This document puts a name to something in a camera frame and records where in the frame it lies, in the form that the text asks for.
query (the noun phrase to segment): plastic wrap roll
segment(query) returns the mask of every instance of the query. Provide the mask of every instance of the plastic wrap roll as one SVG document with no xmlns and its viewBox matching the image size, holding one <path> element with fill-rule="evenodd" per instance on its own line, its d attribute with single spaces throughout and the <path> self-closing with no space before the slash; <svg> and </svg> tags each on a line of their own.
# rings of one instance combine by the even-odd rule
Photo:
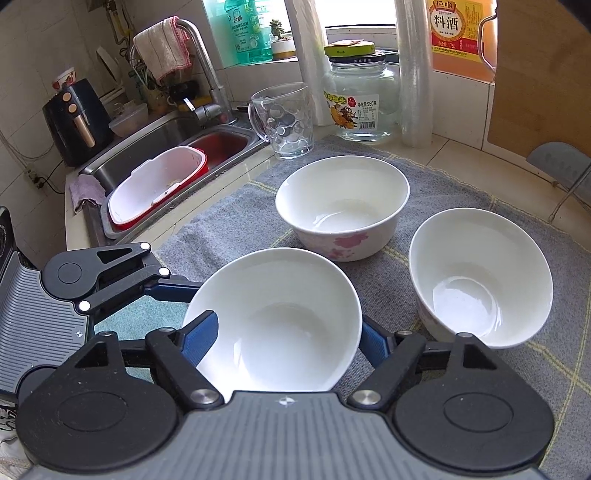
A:
<svg viewBox="0 0 591 480">
<path fill-rule="evenodd" d="M 402 141 L 414 148 L 431 144 L 433 132 L 433 54 L 424 0 L 394 0 L 398 55 Z"/>
<path fill-rule="evenodd" d="M 316 0 L 285 0 L 287 15 L 295 42 L 301 77 L 308 85 L 314 102 L 315 125 L 331 125 L 330 110 L 326 106 L 322 77 L 330 69 L 324 47 L 328 44 L 326 30 L 316 11 Z"/>
</svg>

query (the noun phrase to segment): bottle label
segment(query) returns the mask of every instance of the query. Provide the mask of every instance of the bottle label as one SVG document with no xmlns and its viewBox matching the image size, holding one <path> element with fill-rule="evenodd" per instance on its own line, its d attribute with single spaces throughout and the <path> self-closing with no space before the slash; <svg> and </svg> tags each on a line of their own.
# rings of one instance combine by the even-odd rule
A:
<svg viewBox="0 0 591 480">
<path fill-rule="evenodd" d="M 230 22 L 232 34 L 234 34 L 238 53 L 262 47 L 262 45 L 259 45 L 261 26 L 259 25 L 256 9 L 246 3 L 231 8 L 226 13 L 228 14 L 228 21 Z"/>
<path fill-rule="evenodd" d="M 480 62 L 478 25 L 482 3 L 465 0 L 427 0 L 433 53 Z"/>
</svg>

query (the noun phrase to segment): kitchen sink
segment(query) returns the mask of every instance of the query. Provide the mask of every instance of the kitchen sink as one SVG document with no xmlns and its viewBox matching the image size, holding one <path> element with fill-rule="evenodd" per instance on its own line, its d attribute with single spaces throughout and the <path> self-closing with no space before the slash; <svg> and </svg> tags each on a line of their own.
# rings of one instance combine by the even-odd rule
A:
<svg viewBox="0 0 591 480">
<path fill-rule="evenodd" d="M 131 242 L 140 232 L 208 182 L 265 147 L 266 143 L 250 129 L 248 119 L 240 114 L 237 117 L 238 121 L 233 125 L 214 125 L 202 129 L 195 116 L 173 112 L 95 157 L 81 173 L 99 180 L 107 198 L 144 161 L 178 145 L 204 151 L 209 171 L 126 230 L 115 229 L 109 219 L 106 202 L 100 208 L 87 202 L 83 211 L 92 246 Z"/>
<path fill-rule="evenodd" d="M 95 177 L 108 195 L 144 161 L 181 145 L 200 131 L 196 118 L 173 112 L 108 149 L 81 173 Z"/>
</svg>

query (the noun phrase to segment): electrical outlet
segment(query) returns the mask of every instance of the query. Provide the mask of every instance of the electrical outlet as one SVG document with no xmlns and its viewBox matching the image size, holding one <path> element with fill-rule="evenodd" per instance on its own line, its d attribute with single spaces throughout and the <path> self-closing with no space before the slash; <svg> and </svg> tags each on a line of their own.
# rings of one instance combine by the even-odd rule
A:
<svg viewBox="0 0 591 480">
<path fill-rule="evenodd" d="M 44 182 L 42 181 L 41 177 L 37 175 L 37 172 L 33 170 L 31 167 L 27 167 L 25 170 L 27 177 L 31 180 L 32 184 L 37 187 L 38 189 L 43 188 Z"/>
<path fill-rule="evenodd" d="M 33 170 L 31 167 L 27 167 L 27 170 L 25 172 L 27 174 L 27 177 L 29 177 L 29 180 L 31 180 L 31 182 L 33 183 L 33 185 L 35 185 L 36 182 L 39 181 L 39 175 L 37 175 L 37 172 L 35 172 L 35 170 Z"/>
</svg>

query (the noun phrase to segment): gray placemat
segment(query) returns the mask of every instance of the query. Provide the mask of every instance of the gray placemat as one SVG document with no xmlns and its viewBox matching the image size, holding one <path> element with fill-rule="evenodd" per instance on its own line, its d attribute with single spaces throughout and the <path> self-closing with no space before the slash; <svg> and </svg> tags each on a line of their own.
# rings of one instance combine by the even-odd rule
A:
<svg viewBox="0 0 591 480">
<path fill-rule="evenodd" d="M 548 322 L 530 342 L 501 356 L 549 403 L 556 434 L 542 464 L 554 479 L 584 479 L 591 473 L 591 342 L 587 342 L 591 254 L 571 237 L 491 195 L 441 171 L 378 150 L 327 137 L 309 155 L 282 161 L 237 192 L 198 214 L 157 252 L 172 272 L 204 281 L 242 255 L 268 247 L 302 247 L 277 215 L 277 188 L 291 173 L 314 160 L 339 154 L 363 154 L 398 167 L 411 195 L 396 236 L 376 255 L 339 267 L 355 285 L 363 312 L 390 331 L 421 330 L 408 273 L 408 248 L 416 229 L 431 215 L 454 207 L 492 210 L 524 228 L 546 256 L 554 280 Z M 358 352 L 337 389 L 347 395 L 371 366 Z"/>
</svg>

